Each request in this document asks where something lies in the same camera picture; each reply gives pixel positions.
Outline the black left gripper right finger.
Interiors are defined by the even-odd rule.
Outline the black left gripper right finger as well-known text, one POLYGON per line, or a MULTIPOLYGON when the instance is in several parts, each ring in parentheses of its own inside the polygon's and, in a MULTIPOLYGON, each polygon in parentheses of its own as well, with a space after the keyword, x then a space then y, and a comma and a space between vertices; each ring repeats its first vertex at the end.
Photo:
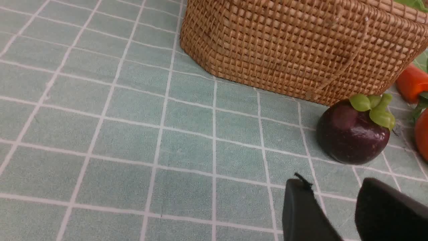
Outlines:
POLYGON ((390 185, 367 177, 358 192, 355 224, 362 241, 426 241, 428 208, 390 185))

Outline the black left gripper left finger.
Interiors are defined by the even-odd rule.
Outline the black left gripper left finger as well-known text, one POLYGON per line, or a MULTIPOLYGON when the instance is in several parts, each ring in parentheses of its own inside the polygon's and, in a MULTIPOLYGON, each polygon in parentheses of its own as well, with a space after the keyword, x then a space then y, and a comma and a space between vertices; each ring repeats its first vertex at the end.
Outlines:
POLYGON ((283 203, 283 236, 285 241, 342 241, 321 206, 312 183, 302 175, 286 182, 283 203))

